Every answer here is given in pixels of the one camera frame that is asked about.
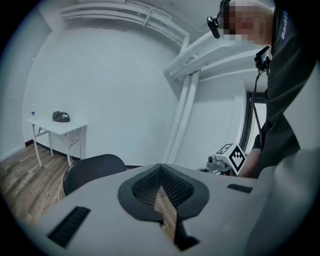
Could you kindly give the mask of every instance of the black chair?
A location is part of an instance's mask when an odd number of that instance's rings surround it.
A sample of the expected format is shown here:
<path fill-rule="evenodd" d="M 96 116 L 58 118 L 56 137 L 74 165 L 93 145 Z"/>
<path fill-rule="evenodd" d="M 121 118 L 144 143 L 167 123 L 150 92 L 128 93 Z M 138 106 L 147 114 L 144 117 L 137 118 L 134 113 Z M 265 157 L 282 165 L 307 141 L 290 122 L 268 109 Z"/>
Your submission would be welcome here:
<path fill-rule="evenodd" d="M 70 166 L 64 174 L 64 193 L 67 196 L 90 181 L 126 170 L 125 163 L 113 154 L 104 154 L 78 161 Z"/>

